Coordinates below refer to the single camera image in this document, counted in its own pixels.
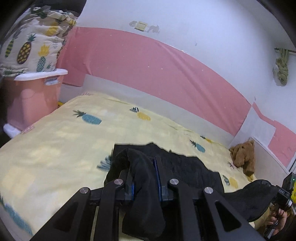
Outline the person's right hand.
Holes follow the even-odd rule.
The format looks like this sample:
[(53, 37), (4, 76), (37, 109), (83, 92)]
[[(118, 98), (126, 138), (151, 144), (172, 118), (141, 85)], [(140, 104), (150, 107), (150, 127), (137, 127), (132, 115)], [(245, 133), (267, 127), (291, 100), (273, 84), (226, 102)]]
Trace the person's right hand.
[(278, 234), (285, 226), (287, 221), (287, 212), (283, 209), (280, 209), (276, 206), (272, 206), (269, 209), (269, 214), (266, 220), (264, 221), (264, 236), (274, 236)]

